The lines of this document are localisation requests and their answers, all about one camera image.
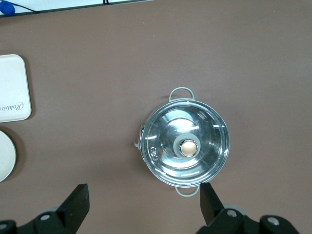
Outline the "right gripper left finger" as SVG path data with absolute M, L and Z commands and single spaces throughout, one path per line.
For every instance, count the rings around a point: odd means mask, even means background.
M 89 189 L 79 184 L 55 210 L 39 214 L 30 222 L 17 226 L 14 220 L 2 220 L 2 234 L 75 234 L 89 212 Z

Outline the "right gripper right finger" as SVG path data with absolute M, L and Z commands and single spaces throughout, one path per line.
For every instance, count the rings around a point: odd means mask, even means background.
M 237 208 L 226 208 L 210 183 L 200 185 L 200 208 L 206 225 L 198 234 L 297 234 L 287 219 L 264 215 L 254 221 Z

